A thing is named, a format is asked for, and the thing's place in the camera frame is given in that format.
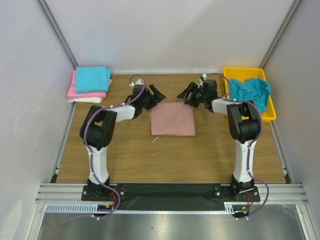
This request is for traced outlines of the dusty pink t shirt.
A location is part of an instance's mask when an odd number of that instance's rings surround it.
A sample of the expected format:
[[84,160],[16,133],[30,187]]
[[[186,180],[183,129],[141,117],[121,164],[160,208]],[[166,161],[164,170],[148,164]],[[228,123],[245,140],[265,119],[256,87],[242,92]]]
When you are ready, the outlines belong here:
[[149,116],[153,136],[196,135],[193,108],[183,102],[161,102],[151,109]]

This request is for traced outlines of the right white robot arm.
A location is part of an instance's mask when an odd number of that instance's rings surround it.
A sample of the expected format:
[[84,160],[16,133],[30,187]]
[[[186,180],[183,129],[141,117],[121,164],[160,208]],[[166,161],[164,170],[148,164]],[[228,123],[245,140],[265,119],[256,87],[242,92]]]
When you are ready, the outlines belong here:
[[191,82],[177,98],[197,108],[203,104],[212,113],[227,116],[229,133],[235,141],[235,168],[231,175],[228,197],[242,201],[253,192],[255,179],[253,158],[255,146],[262,133],[263,121],[259,110],[250,101],[231,100],[218,96],[215,80]]

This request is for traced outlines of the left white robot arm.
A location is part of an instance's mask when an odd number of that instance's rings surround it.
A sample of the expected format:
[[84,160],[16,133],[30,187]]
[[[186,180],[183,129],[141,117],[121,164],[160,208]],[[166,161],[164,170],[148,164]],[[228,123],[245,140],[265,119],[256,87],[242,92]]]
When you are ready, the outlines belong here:
[[152,84],[146,86],[137,82],[132,86],[132,94],[119,105],[92,105],[79,132],[89,157],[90,174],[86,191],[92,192],[99,200],[107,199],[112,191],[107,169],[107,150],[116,123],[135,119],[143,109],[149,111],[166,98]]

